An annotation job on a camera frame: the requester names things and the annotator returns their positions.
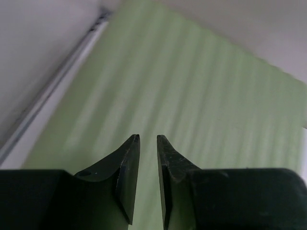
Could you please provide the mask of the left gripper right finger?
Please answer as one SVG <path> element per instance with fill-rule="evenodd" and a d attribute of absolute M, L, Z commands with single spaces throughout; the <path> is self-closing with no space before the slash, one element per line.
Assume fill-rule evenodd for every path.
<path fill-rule="evenodd" d="M 181 155 L 164 135 L 157 136 L 157 158 L 164 229 L 195 229 L 188 172 L 198 167 Z"/>

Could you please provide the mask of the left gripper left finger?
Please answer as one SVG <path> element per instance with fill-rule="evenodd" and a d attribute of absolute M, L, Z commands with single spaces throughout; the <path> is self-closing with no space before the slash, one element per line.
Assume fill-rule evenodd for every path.
<path fill-rule="evenodd" d="M 133 134 L 117 150 L 75 174 L 85 183 L 83 225 L 132 225 L 139 161 L 140 136 Z"/>

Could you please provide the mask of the green hard-shell suitcase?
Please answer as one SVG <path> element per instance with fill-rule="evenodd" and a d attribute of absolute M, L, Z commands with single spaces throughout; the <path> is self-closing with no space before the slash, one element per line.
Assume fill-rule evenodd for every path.
<path fill-rule="evenodd" d="M 163 227 L 156 137 L 201 168 L 301 171 L 306 85 L 162 3 L 129 0 L 73 79 L 24 169 L 92 165 L 132 134 L 132 229 Z"/>

